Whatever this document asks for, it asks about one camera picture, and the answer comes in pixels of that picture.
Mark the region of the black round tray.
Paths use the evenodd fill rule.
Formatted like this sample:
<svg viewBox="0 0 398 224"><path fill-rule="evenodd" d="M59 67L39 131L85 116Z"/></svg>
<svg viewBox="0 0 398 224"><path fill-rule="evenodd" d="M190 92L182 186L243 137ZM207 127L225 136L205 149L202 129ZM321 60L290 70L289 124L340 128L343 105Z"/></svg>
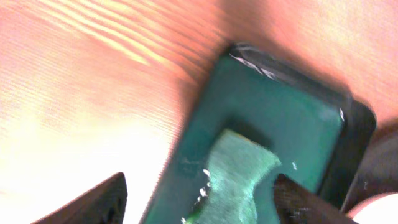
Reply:
<svg viewBox="0 0 398 224"><path fill-rule="evenodd" d="M348 212L374 196L397 192L397 124L377 130L341 207Z"/></svg>

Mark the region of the white plate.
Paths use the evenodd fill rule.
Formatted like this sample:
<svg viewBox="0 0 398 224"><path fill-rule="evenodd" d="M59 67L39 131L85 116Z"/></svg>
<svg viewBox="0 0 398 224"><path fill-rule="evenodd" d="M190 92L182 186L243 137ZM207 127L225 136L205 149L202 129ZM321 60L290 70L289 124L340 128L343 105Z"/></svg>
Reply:
<svg viewBox="0 0 398 224"><path fill-rule="evenodd" d="M397 193L385 193L368 198L348 213L359 224L397 224Z"/></svg>

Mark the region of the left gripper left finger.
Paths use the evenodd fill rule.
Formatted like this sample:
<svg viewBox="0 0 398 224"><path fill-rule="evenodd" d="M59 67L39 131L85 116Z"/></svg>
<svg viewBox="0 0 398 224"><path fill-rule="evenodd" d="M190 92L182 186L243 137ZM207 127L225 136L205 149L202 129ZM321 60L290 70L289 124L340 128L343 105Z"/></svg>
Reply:
<svg viewBox="0 0 398 224"><path fill-rule="evenodd" d="M34 224L122 224L126 203L126 179L118 172Z"/></svg>

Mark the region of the green sponge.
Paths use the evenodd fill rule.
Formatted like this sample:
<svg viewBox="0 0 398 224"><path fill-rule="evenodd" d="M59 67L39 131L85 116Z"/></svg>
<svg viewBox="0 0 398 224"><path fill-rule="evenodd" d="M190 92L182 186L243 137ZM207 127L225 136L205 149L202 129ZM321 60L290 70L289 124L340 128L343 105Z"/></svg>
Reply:
<svg viewBox="0 0 398 224"><path fill-rule="evenodd" d="M254 191L261 180L279 167L279 158L260 144L227 129L211 147L207 168L208 191L197 212L186 223L256 223Z"/></svg>

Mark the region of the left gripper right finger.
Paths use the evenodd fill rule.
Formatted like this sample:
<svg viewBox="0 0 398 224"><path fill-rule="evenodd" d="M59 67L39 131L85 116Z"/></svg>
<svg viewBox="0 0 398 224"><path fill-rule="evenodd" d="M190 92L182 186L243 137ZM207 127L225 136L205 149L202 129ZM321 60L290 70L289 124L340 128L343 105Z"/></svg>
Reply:
<svg viewBox="0 0 398 224"><path fill-rule="evenodd" d="M358 224L284 174L274 181L273 201L281 224Z"/></svg>

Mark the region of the black rectangular tray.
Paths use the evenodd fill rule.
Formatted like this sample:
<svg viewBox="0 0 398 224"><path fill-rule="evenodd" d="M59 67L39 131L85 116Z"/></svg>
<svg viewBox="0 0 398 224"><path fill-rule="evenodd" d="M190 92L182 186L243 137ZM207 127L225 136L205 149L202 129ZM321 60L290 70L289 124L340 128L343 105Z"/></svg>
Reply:
<svg viewBox="0 0 398 224"><path fill-rule="evenodd" d="M210 146L226 128L276 153L282 173L340 207L375 127L373 112L348 90L234 44L217 61L142 222L187 217Z"/></svg>

